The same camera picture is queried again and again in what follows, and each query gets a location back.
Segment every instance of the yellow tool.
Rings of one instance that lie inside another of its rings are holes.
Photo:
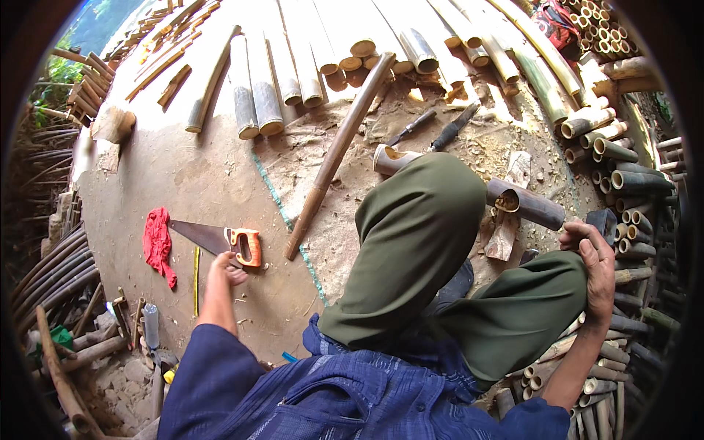
[[[201,255],[201,247],[196,246],[195,258],[193,259],[193,314],[198,316],[198,259]]]

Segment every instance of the green object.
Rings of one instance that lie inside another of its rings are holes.
[[[485,204],[484,182],[447,153],[421,156],[377,185],[355,215],[360,251],[345,294],[320,317],[321,332],[355,349],[393,346],[467,258]],[[550,252],[425,323],[458,342],[488,389],[536,360],[577,318],[586,278],[576,253]]]

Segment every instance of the knife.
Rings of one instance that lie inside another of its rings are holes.
[[[411,122],[410,124],[406,125],[406,128],[404,128],[402,132],[398,133],[396,136],[389,139],[389,141],[386,143],[386,145],[388,145],[388,146],[396,145],[398,143],[398,141],[401,140],[402,137],[406,136],[408,133],[413,132],[413,130],[415,130],[415,128],[418,125],[421,125],[421,124],[431,120],[432,118],[435,118],[435,115],[436,115],[435,110],[433,110],[432,108],[430,110],[426,111],[420,117],[418,117],[418,119],[416,119],[413,122]]]

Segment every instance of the rock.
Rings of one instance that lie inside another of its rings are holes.
[[[151,378],[151,371],[141,359],[134,359],[125,365],[125,376],[127,380],[145,384]]]
[[[125,387],[125,394],[129,397],[136,396],[142,390],[142,386],[136,382],[128,382]]]
[[[115,405],[115,415],[122,419],[125,425],[133,428],[139,427],[139,421],[129,408],[127,408],[127,404],[124,401],[120,401]]]
[[[114,389],[105,390],[105,400],[111,406],[117,404],[119,400],[118,393]]]

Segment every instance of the blue shirt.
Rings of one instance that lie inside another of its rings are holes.
[[[165,439],[556,439],[570,417],[542,398],[495,421],[470,404],[481,392],[453,341],[422,335],[399,356],[350,351],[303,332],[309,358],[264,372],[239,340],[199,325],[164,403]]]

